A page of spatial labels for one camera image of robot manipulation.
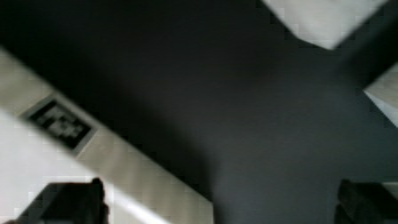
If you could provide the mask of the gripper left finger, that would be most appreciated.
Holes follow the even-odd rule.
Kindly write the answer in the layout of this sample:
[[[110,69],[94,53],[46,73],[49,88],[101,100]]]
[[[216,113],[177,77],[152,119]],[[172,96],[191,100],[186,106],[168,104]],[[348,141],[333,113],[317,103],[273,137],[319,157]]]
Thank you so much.
[[[90,182],[53,182],[46,185],[15,218],[17,224],[110,224],[104,186]]]

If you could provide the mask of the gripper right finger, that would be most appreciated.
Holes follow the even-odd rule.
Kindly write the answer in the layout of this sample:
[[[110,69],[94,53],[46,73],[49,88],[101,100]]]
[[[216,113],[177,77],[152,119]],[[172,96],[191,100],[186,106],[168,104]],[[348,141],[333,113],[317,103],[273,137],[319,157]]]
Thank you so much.
[[[398,199],[380,183],[341,180],[333,224],[398,224]]]

